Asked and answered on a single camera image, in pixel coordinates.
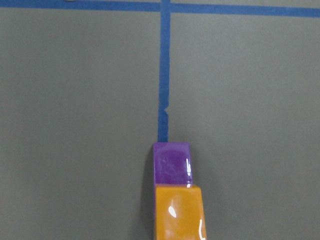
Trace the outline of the orange trapezoid block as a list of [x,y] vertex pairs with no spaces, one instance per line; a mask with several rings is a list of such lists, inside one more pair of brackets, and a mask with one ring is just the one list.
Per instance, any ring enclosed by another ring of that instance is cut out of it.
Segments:
[[195,184],[155,186],[155,240],[206,240],[201,188]]

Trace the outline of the purple trapezoid block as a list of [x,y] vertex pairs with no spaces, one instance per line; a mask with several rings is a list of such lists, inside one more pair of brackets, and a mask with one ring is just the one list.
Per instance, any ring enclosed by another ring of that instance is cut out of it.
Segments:
[[153,175],[156,185],[192,185],[193,174],[189,143],[154,143]]

